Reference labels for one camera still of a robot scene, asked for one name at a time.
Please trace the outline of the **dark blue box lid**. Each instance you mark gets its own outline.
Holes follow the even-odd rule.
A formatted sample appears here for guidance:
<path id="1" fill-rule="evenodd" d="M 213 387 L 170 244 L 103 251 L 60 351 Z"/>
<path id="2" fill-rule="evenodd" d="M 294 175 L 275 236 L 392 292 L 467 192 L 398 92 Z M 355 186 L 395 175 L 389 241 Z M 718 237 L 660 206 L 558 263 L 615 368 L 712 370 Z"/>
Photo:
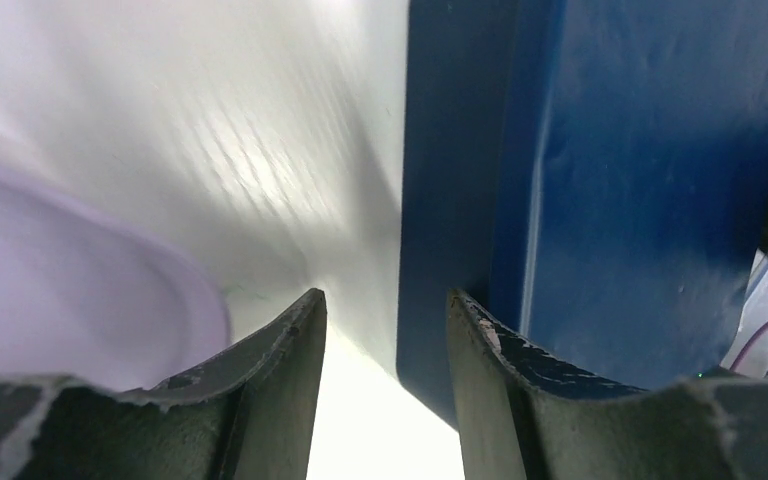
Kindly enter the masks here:
<path id="1" fill-rule="evenodd" d="M 396 369 L 455 420 L 449 290 L 646 390 L 715 366 L 768 203 L 768 1 L 414 1 Z"/>

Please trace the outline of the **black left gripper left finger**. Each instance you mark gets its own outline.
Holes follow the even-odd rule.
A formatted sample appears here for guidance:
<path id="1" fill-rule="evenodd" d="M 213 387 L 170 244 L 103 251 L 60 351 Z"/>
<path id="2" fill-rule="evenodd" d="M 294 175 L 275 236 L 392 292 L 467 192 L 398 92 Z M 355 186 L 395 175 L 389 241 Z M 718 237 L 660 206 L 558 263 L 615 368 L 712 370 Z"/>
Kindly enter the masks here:
<path id="1" fill-rule="evenodd" d="M 303 479 L 326 328 L 314 288 L 151 389 L 0 376 L 0 479 Z"/>

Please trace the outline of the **lilac plastic tray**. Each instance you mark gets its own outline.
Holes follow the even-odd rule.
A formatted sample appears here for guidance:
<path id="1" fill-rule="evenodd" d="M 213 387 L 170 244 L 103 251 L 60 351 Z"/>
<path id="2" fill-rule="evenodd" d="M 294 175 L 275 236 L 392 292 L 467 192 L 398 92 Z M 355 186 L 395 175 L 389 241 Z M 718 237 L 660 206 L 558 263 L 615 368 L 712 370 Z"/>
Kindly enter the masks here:
<path id="1" fill-rule="evenodd" d="M 0 166 L 0 374 L 148 388 L 229 341 L 194 261 Z"/>

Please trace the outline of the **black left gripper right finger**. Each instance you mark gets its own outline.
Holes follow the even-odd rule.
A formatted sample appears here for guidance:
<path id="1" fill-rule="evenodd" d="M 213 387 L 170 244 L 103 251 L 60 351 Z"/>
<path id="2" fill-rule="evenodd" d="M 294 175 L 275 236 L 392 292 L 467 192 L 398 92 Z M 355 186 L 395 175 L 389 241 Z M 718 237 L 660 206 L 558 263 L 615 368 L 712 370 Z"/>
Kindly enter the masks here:
<path id="1" fill-rule="evenodd" d="M 768 479 L 768 380 L 639 390 L 555 358 L 460 290 L 447 343 L 468 479 Z"/>

